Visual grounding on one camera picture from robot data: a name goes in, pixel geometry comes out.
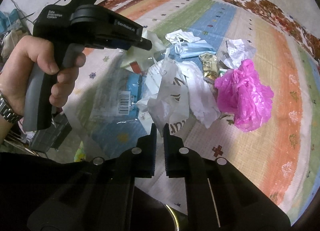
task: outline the receipt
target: receipt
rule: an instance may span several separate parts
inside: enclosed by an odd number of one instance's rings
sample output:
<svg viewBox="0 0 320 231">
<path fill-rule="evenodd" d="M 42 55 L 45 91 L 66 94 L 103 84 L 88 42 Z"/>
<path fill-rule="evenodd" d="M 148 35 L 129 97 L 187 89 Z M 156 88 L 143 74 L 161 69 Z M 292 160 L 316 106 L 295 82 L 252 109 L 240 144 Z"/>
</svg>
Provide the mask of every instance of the receipt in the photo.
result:
<svg viewBox="0 0 320 231">
<path fill-rule="evenodd" d="M 228 53 L 221 60 L 232 69 L 237 69 L 245 59 L 253 59 L 256 53 L 256 49 L 250 46 L 247 40 L 227 40 L 226 44 Z"/>
</svg>

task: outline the hand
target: hand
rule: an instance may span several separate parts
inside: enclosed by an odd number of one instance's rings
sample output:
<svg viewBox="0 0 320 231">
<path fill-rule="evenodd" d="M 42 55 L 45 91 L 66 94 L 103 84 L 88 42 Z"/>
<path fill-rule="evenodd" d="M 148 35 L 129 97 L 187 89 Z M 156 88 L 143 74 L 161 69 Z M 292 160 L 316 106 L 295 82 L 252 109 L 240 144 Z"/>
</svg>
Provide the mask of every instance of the hand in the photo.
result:
<svg viewBox="0 0 320 231">
<path fill-rule="evenodd" d="M 54 75 L 59 71 L 53 57 L 53 44 L 41 38 L 23 37 L 12 51 L 0 75 L 0 89 L 15 113 L 24 114 L 24 103 L 27 85 L 34 62 L 47 74 Z M 62 107 L 75 87 L 79 67 L 85 63 L 81 53 L 75 67 L 58 73 L 58 82 L 51 89 L 50 103 Z"/>
</svg>

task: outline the blue face mask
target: blue face mask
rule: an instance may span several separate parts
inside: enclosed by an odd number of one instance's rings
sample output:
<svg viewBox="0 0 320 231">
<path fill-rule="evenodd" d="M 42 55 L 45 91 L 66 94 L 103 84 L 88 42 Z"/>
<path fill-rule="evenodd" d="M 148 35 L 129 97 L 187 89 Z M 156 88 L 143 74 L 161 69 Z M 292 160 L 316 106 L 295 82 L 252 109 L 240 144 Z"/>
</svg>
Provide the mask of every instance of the blue face mask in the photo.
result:
<svg viewBox="0 0 320 231">
<path fill-rule="evenodd" d="M 212 54 L 216 54 L 213 47 L 207 43 L 205 40 L 199 40 L 197 42 L 183 42 L 176 43 L 174 45 L 175 52 L 180 55 L 182 59 L 198 57 L 200 54 L 204 52 L 209 52 Z"/>
</svg>

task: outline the metal screw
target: metal screw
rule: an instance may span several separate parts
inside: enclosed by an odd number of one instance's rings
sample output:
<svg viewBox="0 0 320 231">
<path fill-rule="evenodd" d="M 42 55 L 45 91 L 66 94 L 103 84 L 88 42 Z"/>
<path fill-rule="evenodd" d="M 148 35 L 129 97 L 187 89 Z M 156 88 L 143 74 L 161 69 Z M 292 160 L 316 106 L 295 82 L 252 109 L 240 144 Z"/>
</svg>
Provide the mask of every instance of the metal screw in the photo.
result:
<svg viewBox="0 0 320 231">
<path fill-rule="evenodd" d="M 100 165 L 100 164 L 103 164 L 104 163 L 104 158 L 102 157 L 95 157 L 93 159 L 93 164 L 94 165 Z"/>
<path fill-rule="evenodd" d="M 227 164 L 227 160 L 225 158 L 220 157 L 220 158 L 217 159 L 217 164 L 226 165 Z"/>
<path fill-rule="evenodd" d="M 189 152 L 188 148 L 182 147 L 179 149 L 179 153 L 181 153 L 181 154 L 187 154 L 188 152 Z"/>
<path fill-rule="evenodd" d="M 139 147 L 132 148 L 131 152 L 133 154 L 140 154 L 142 150 Z"/>
</svg>

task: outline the face mask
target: face mask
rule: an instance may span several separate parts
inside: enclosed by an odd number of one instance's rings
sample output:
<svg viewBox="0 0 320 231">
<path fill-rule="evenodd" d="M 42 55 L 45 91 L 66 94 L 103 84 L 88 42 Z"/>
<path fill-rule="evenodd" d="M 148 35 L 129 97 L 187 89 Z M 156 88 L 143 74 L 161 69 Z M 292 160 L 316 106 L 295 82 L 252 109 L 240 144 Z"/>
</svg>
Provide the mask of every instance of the face mask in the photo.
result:
<svg viewBox="0 0 320 231">
<path fill-rule="evenodd" d="M 182 59 L 198 57 L 200 54 L 204 52 L 216 54 L 214 48 L 205 40 L 199 40 L 197 42 L 192 42 L 192 43 L 179 42 L 174 45 L 174 49 L 175 49 L 175 52 L 179 54 Z"/>
<path fill-rule="evenodd" d="M 183 32 L 182 30 L 178 30 L 175 32 L 168 33 L 165 38 L 170 41 L 171 44 L 182 43 L 182 42 L 196 42 L 199 41 L 199 37 L 195 37 L 193 32 Z"/>
</svg>

